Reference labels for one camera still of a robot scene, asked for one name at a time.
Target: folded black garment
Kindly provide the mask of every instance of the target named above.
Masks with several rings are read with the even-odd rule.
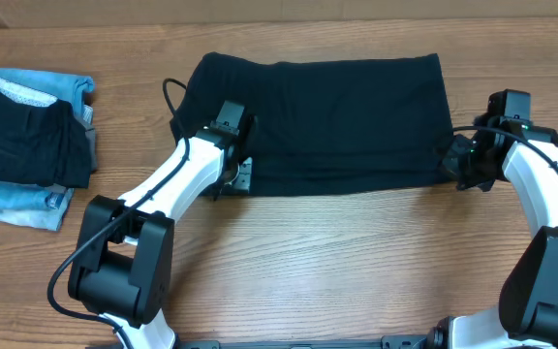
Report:
[[[0,180],[86,188],[90,159],[85,130],[70,103],[31,107],[0,93]]]
[[[434,147],[451,137],[438,56],[256,64],[207,54],[177,110],[190,137],[225,100],[257,116],[245,155],[251,195],[349,194],[447,181]],[[174,120],[176,140],[183,135]]]

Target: wooden table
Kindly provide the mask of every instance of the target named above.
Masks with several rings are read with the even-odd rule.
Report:
[[[173,150],[165,77],[219,51],[256,62],[438,52],[454,125],[505,88],[558,130],[558,18],[387,20],[0,30],[0,67],[90,75],[100,170],[59,233],[0,223],[0,348],[82,348],[106,326],[56,313],[47,282],[87,203],[147,178]],[[172,92],[177,101],[182,93]],[[423,333],[494,305],[530,240],[511,186],[452,184],[340,197],[197,200],[178,222],[166,316],[183,339],[377,338]],[[81,310],[66,293],[56,297]]]

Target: wire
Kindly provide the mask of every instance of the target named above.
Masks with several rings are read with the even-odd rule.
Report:
[[[175,119],[175,121],[177,123],[177,126],[180,128],[180,132],[184,133],[184,128],[182,127],[182,123],[180,122],[180,119],[176,116],[175,109],[173,108],[173,104],[171,103],[170,95],[167,91],[168,82],[173,82],[173,83],[177,84],[178,86],[184,88],[185,90],[186,90],[186,85],[184,83],[176,80],[176,79],[165,79],[165,80],[163,80],[163,95],[165,96],[165,101],[167,102],[167,105],[170,108],[171,114],[173,115],[173,118]],[[98,231],[98,233],[96,233],[92,238],[90,238],[88,241],[86,241],[75,252],[73,252],[70,256],[68,256],[68,258],[66,258],[66,260],[64,260],[64,262],[59,266],[59,268],[57,268],[57,270],[53,273],[53,276],[50,278],[50,281],[48,282],[48,287],[46,288],[46,297],[48,298],[48,303],[50,304],[50,306],[53,307],[53,309],[57,310],[61,314],[64,314],[64,315],[67,315],[67,316],[70,316],[70,317],[73,317],[73,318],[77,318],[77,319],[81,319],[81,320],[96,321],[96,322],[100,322],[100,323],[103,323],[103,324],[106,324],[106,325],[110,325],[110,326],[113,327],[113,333],[118,333],[120,335],[120,337],[122,338],[122,341],[124,342],[124,345],[126,346],[126,348],[127,349],[133,349],[133,345],[131,343],[130,338],[128,337],[128,335],[126,335],[125,332],[121,331],[122,327],[119,326],[115,321],[113,321],[111,319],[108,319],[108,318],[102,318],[98,315],[84,314],[84,313],[76,312],[76,311],[73,311],[73,310],[70,310],[70,309],[66,309],[65,307],[61,306],[55,300],[55,296],[53,295],[53,291],[55,289],[55,284],[57,283],[57,280],[59,279],[61,274],[64,272],[64,270],[76,258],[78,258],[78,256],[80,256],[81,253],[83,253],[83,251],[85,249],[87,249],[92,243],[94,243],[97,239],[102,238],[103,236],[106,236],[106,238],[109,238],[109,232],[112,233],[112,232],[115,231],[113,229],[113,227],[116,227],[124,219],[128,218],[133,212],[135,212],[135,210],[137,208],[139,208],[143,203],[145,203],[150,198],[152,198],[154,196],[154,194],[156,194],[156,192],[158,192],[168,181],[170,181],[170,179],[173,178],[173,176],[175,174],[178,173],[178,171],[180,171],[180,169],[182,169],[182,167],[184,166],[186,161],[189,159],[189,152],[190,152],[189,140],[187,138],[184,138],[184,155],[182,156],[182,159],[177,164],[177,166],[173,170],[171,170],[171,172],[165,178],[163,178],[160,182],[158,182],[152,189],[148,190],[147,193],[141,199],[139,199],[136,203],[132,204],[130,207],[126,208],[120,215],[118,215],[115,219],[110,221],[105,227],[103,227],[100,231]]]
[[[503,135],[505,137],[509,137],[514,141],[517,141],[519,143],[522,143],[524,145],[526,145],[529,149],[535,151],[538,155],[540,155],[540,157],[542,157],[542,159],[552,168],[552,170],[554,170],[555,173],[557,173],[558,175],[558,165],[556,161],[553,161],[552,159],[550,159],[548,157],[548,155],[546,155],[543,151],[541,151],[538,147],[532,145],[529,141],[506,131],[503,130],[499,130],[497,128],[493,128],[493,127],[486,127],[486,126],[461,126],[461,127],[454,127],[452,129],[452,132],[459,132],[459,131],[485,131],[485,132],[491,132],[491,133],[495,133],[495,134],[499,134],[499,135]]]

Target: black folded cloth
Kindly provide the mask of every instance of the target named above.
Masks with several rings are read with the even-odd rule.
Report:
[[[438,56],[263,65],[207,54],[176,111],[190,137],[225,100],[258,124],[251,195],[349,194],[447,181],[434,147],[451,137]],[[174,120],[176,140],[183,135]]]
[[[31,107],[0,92],[0,180],[86,188],[90,173],[85,130],[70,103]]]

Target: robotic arm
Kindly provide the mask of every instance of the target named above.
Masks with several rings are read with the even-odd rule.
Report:
[[[558,173],[533,149],[536,147],[558,167],[558,135],[554,130],[534,126],[529,109],[527,93],[506,90],[493,94],[488,112],[476,119],[478,132],[470,140],[455,136],[441,151],[442,170],[458,181],[459,190],[478,186],[488,191],[497,179],[509,181],[526,213],[533,241],[506,281],[498,308],[446,318],[428,335],[386,335],[380,342],[179,343],[161,310],[170,284],[173,226],[207,187],[215,195],[224,190],[246,193],[248,189],[251,159],[242,159],[238,150],[252,119],[244,107],[231,102],[226,102],[216,121],[190,139],[189,160],[180,172],[108,234],[109,238],[99,239],[74,261],[69,295],[82,301],[90,312],[121,326],[135,349],[558,346]],[[155,174],[120,200],[96,197],[83,217],[77,246],[165,178],[183,155],[180,142]],[[135,258],[109,251],[107,241],[135,245]]]

